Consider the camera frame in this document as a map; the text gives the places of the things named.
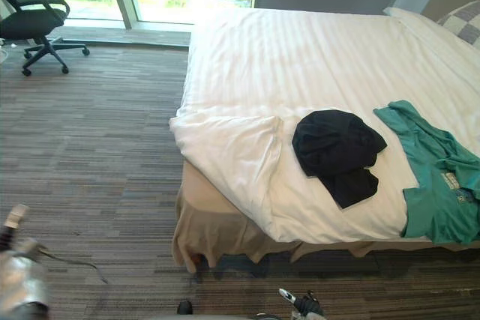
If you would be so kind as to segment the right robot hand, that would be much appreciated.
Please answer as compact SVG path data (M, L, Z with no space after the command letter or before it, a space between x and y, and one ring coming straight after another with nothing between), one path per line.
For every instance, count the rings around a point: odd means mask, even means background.
M285 289L278 289L278 293L295 308L291 319L326 319L320 303L312 292L307 292L303 297L296 297Z

